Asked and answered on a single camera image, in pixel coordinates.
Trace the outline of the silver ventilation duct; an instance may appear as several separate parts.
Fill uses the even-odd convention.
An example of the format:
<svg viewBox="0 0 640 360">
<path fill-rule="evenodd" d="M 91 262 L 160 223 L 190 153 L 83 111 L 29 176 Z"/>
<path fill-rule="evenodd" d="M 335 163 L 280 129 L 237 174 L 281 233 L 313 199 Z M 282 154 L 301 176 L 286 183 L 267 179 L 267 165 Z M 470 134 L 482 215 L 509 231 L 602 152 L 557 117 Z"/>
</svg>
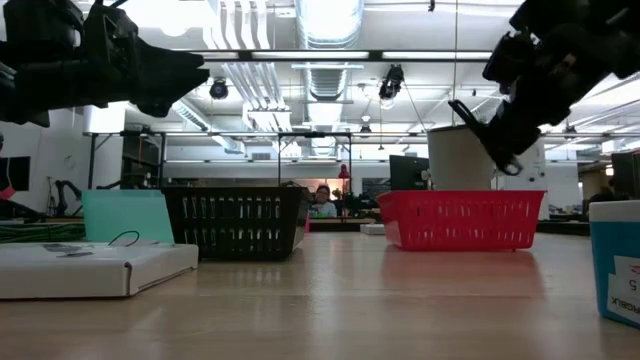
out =
<svg viewBox="0 0 640 360">
<path fill-rule="evenodd" d="M 359 39 L 364 0 L 294 0 L 300 47 L 305 50 L 353 49 Z M 304 71 L 309 95 L 317 101 L 336 101 L 347 82 L 346 63 L 338 68 Z"/>
</svg>

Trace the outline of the person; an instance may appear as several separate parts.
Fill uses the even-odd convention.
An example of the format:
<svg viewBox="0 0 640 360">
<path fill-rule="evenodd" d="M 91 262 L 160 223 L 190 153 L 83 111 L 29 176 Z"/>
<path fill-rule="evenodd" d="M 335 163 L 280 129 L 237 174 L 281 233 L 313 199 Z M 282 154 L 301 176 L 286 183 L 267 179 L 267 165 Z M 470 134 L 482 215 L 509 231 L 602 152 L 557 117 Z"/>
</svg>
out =
<svg viewBox="0 0 640 360">
<path fill-rule="evenodd" d="M 330 201 L 331 191 L 328 185 L 321 184 L 315 192 L 315 202 L 311 207 L 313 218 L 336 218 L 337 209 Z"/>
<path fill-rule="evenodd" d="M 618 188 L 618 181 L 615 177 L 608 180 L 608 185 L 601 187 L 600 190 L 591 196 L 584 205 L 584 216 L 589 215 L 590 205 L 598 202 L 627 201 L 631 197 L 626 192 Z"/>
</svg>

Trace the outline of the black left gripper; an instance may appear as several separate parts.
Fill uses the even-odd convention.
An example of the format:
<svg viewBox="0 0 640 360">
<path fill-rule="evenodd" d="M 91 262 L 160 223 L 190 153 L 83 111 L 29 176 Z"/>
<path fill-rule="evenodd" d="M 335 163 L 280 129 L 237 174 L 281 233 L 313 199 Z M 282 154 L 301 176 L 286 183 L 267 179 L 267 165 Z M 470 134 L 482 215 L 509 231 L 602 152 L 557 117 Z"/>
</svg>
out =
<svg viewBox="0 0 640 360">
<path fill-rule="evenodd" d="M 165 118 L 209 78 L 204 58 L 149 45 L 118 3 L 19 5 L 19 105 L 60 109 L 129 100 Z M 152 80 L 168 80 L 141 88 Z"/>
</svg>

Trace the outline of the black background workstation frame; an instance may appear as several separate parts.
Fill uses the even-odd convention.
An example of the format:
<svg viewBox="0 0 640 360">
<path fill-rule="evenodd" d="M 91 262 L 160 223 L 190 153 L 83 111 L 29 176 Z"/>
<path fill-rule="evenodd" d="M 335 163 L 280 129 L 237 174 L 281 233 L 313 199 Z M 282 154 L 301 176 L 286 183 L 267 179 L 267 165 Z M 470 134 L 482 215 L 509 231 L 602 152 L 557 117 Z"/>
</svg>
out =
<svg viewBox="0 0 640 360">
<path fill-rule="evenodd" d="M 96 152 L 97 150 L 104 145 L 109 139 L 114 136 L 117 137 L 136 137 L 136 138 L 155 138 L 159 137 L 161 139 L 161 143 L 158 145 L 159 148 L 159 160 L 155 164 L 157 168 L 157 183 L 156 187 L 159 189 L 163 188 L 163 179 L 164 179 L 164 166 L 168 162 L 166 151 L 168 148 L 167 139 L 168 138 L 195 138 L 195 137 L 222 137 L 222 138 L 276 138 L 277 139 L 277 180 L 276 185 L 281 186 L 282 182 L 282 139 L 290 138 L 291 140 L 295 140 L 298 137 L 306 138 L 306 139 L 320 139 L 320 138 L 328 138 L 328 137 L 344 137 L 348 140 L 347 152 L 349 153 L 348 157 L 348 170 L 352 170 L 352 146 L 353 146 L 353 138 L 355 137 L 354 133 L 351 132 L 322 132 L 322 131 L 307 131 L 307 132 L 219 132 L 219 131 L 209 131 L 209 132 L 155 132 L 155 131 L 120 131 L 120 132 L 84 132 L 84 136 L 88 136 L 90 138 L 90 158 L 89 158 L 89 170 L 88 170 L 88 188 L 92 189 L 94 187 L 94 172 L 96 165 Z"/>
</svg>

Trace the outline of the pale pitcher with black rim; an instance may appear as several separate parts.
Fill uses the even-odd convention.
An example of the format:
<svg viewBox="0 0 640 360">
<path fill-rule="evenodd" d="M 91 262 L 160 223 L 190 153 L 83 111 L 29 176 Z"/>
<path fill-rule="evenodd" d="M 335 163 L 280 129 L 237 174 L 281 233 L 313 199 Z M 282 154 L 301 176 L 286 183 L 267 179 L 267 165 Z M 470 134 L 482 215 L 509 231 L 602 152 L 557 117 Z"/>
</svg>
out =
<svg viewBox="0 0 640 360">
<path fill-rule="evenodd" d="M 430 172 L 436 190 L 490 190 L 493 160 L 473 132 L 464 125 L 427 133 Z"/>
</svg>

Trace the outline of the black slotted plastic basket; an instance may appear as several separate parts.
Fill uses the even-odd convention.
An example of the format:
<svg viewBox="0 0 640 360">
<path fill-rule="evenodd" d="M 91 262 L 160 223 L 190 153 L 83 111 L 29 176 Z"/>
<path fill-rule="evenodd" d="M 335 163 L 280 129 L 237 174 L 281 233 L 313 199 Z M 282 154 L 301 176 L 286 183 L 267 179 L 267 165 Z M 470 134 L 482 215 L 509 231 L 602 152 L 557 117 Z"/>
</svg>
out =
<svg viewBox="0 0 640 360">
<path fill-rule="evenodd" d="M 304 187 L 164 188 L 178 244 L 196 245 L 199 258 L 280 261 L 305 234 L 311 194 Z"/>
</svg>

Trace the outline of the translucent teal plastic bin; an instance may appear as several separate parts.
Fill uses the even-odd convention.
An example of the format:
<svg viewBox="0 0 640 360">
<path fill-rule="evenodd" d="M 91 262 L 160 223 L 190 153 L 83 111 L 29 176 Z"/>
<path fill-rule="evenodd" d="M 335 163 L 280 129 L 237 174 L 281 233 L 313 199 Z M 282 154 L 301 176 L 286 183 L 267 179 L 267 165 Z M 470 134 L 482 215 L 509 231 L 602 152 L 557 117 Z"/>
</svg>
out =
<svg viewBox="0 0 640 360">
<path fill-rule="evenodd" d="M 89 242 L 109 243 L 118 235 L 137 244 L 174 243 L 165 196 L 160 190 L 86 190 L 82 195 Z"/>
</svg>

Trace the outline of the white cabinet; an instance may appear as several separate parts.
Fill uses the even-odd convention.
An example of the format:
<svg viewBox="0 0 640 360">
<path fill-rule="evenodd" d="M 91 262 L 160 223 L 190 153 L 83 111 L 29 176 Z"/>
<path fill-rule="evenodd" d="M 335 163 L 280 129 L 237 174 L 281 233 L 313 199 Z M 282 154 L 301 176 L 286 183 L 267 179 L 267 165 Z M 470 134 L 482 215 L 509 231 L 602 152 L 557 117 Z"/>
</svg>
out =
<svg viewBox="0 0 640 360">
<path fill-rule="evenodd" d="M 538 140 L 517 157 L 523 169 L 513 179 L 515 190 L 547 190 L 544 143 Z"/>
</svg>

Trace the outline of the black overhead light bar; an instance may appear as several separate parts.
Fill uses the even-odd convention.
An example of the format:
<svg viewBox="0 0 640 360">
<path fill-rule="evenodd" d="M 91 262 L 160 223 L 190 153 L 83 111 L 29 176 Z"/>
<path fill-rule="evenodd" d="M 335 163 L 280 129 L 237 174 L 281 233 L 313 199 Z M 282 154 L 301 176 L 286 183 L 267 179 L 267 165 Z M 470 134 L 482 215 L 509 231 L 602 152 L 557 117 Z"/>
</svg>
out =
<svg viewBox="0 0 640 360">
<path fill-rule="evenodd" d="M 484 63 L 491 51 L 447 50 L 189 50 L 206 62 L 422 62 Z"/>
</svg>

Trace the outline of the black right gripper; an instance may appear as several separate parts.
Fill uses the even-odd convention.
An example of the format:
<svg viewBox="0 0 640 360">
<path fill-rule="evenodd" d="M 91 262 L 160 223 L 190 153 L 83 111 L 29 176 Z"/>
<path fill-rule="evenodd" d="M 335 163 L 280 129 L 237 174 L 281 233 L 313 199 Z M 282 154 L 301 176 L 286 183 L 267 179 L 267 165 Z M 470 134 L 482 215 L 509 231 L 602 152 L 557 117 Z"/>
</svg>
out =
<svg viewBox="0 0 640 360">
<path fill-rule="evenodd" d="M 543 124 L 556 125 L 570 107 L 600 81 L 596 22 L 512 22 L 492 51 L 482 76 L 506 96 L 488 124 L 460 100 L 448 105 L 478 138 L 496 168 L 517 176 L 521 155 L 540 137 Z"/>
</svg>

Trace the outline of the black computer monitor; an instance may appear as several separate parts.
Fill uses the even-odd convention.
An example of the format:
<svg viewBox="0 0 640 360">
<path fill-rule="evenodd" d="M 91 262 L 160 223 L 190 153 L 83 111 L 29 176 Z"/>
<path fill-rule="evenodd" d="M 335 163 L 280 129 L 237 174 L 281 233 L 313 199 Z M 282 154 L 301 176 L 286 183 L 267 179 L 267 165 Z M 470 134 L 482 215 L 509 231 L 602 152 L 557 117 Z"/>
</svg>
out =
<svg viewBox="0 0 640 360">
<path fill-rule="evenodd" d="M 640 150 L 613 153 L 611 162 L 616 191 L 640 199 Z"/>
<path fill-rule="evenodd" d="M 430 162 L 427 158 L 389 156 L 390 184 L 392 191 L 429 190 Z"/>
<path fill-rule="evenodd" d="M 31 158 L 0 157 L 0 191 L 13 189 L 28 191 L 30 185 Z"/>
</svg>

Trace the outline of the dark shelf unit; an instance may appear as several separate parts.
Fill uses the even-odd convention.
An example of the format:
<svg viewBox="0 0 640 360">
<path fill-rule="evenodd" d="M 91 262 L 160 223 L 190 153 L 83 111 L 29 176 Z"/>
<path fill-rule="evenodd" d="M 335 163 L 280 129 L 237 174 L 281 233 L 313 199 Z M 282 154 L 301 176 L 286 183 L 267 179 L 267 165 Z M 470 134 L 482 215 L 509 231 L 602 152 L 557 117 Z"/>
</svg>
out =
<svg viewBox="0 0 640 360">
<path fill-rule="evenodd" d="M 164 184 L 167 137 L 164 133 L 122 133 L 120 185 L 123 189 L 157 189 Z"/>
</svg>

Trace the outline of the red slotted plastic basket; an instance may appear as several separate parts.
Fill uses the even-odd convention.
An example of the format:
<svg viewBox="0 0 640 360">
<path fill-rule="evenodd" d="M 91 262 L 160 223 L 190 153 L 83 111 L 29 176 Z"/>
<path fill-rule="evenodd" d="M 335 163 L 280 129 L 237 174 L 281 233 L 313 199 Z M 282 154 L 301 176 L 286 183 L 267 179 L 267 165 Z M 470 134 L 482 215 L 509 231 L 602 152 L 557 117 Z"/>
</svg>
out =
<svg viewBox="0 0 640 360">
<path fill-rule="evenodd" d="M 391 191 L 378 197 L 387 240 L 404 251 L 516 251 L 533 245 L 542 191 Z"/>
</svg>

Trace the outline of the black metal table frame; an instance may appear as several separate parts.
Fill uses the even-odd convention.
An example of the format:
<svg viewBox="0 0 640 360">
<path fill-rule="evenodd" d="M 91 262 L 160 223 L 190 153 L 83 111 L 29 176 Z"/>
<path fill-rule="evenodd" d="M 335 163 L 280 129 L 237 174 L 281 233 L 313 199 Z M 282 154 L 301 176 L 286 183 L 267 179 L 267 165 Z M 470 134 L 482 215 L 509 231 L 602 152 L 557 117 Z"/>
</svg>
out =
<svg viewBox="0 0 640 360">
<path fill-rule="evenodd" d="M 384 233 L 381 224 L 373 219 L 320 220 L 310 221 L 311 232 L 360 232 L 367 226 L 376 232 Z M 540 221 L 537 225 L 539 233 L 589 236 L 590 228 L 587 222 L 577 221 Z M 44 234 L 46 238 L 62 233 L 64 236 L 80 239 L 85 233 L 85 226 L 81 219 L 63 218 L 46 219 L 44 222 L 27 223 L 25 220 L 0 220 L 0 239 L 34 237 Z"/>
</svg>

